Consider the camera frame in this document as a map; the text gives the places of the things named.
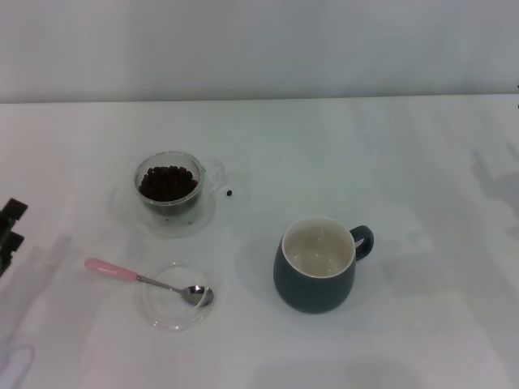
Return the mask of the pink-handled metal spoon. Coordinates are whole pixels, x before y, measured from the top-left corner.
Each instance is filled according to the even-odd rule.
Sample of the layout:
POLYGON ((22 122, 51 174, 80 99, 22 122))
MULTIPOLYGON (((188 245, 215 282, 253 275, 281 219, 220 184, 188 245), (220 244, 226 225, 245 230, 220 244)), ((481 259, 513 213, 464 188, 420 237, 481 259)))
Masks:
POLYGON ((149 284, 161 289, 177 293, 190 306, 205 307, 213 303, 215 294, 205 286, 192 285, 178 289, 157 280, 142 276, 135 271, 108 263, 104 260, 90 258, 84 261, 84 266, 89 270, 118 280, 135 281, 149 284))

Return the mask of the coffee bean pile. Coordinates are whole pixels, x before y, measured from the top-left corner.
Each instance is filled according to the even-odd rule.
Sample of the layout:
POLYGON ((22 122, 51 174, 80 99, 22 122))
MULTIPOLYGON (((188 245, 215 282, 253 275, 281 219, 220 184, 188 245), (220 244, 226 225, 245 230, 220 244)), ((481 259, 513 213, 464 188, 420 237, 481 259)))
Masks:
POLYGON ((138 190, 152 201, 172 202, 188 196, 198 183, 193 173, 185 167, 157 166, 148 169, 138 190))

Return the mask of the small clear glass dish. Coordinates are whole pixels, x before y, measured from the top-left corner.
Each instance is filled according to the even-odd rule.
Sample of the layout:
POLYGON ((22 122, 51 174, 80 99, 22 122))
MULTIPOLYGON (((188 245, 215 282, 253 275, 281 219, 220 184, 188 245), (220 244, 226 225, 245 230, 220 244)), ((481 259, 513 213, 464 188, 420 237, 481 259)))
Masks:
POLYGON ((216 300, 211 280, 195 267, 171 263, 142 279, 139 312, 162 331, 185 331, 205 319, 216 300))

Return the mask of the dark green ceramic mug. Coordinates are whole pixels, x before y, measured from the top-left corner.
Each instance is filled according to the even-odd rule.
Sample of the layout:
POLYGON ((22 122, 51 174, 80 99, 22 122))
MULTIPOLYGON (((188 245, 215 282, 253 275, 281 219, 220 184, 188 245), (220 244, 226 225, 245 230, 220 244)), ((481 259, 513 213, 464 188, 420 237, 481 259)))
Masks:
POLYGON ((294 309, 322 314, 349 296, 356 263, 368 256, 374 234, 366 225, 351 230, 314 216, 293 223, 283 234, 273 264, 279 296, 294 309))

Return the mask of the double-wall glass cup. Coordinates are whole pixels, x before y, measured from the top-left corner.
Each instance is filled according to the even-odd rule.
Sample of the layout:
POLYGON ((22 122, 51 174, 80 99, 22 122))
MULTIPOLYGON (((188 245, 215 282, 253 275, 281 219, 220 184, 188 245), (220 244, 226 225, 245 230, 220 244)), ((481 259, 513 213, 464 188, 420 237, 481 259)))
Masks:
POLYGON ((202 194, 214 193, 225 186, 225 169, 217 160, 202 162, 187 152, 159 152, 140 163, 132 178, 132 184, 141 202, 153 213, 161 216, 178 216, 191 210, 200 201, 202 194), (148 169, 171 165, 185 167, 193 173, 194 178, 199 182, 195 190, 188 196, 172 202, 156 202, 144 197, 139 192, 138 186, 148 169))

